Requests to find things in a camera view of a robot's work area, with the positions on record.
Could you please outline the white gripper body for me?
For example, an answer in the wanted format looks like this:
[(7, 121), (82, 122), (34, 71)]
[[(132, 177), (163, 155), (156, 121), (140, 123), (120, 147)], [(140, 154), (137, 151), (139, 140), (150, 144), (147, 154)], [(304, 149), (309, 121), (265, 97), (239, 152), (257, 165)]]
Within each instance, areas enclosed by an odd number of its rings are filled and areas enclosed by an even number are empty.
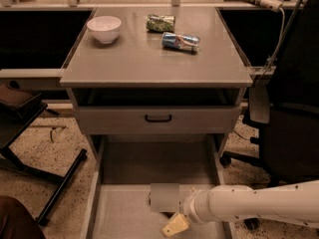
[(191, 224), (205, 224), (209, 221), (210, 210), (207, 190), (193, 190), (182, 204), (182, 213)]

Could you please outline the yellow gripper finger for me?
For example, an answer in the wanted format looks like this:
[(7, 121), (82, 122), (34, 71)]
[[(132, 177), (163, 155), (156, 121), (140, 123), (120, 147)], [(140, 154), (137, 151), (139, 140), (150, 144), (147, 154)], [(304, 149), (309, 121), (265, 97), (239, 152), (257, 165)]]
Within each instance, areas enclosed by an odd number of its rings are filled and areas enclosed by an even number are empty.
[(190, 224), (183, 214), (175, 213), (160, 232), (164, 237), (171, 237), (187, 230), (189, 226)]
[(152, 183), (150, 205), (152, 212), (178, 212), (179, 185), (176, 183)]

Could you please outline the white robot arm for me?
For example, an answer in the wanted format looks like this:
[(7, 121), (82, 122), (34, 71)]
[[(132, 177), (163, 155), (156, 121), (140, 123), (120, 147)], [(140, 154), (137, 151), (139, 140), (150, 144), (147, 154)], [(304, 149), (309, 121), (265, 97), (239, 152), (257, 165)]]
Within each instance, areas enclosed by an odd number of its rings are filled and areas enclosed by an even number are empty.
[(194, 225), (253, 218), (319, 227), (317, 181), (263, 189), (246, 185), (217, 185), (210, 189), (193, 189), (185, 199), (179, 198), (177, 187), (154, 183), (149, 193), (149, 204), (153, 212), (171, 214), (160, 230), (165, 238)]

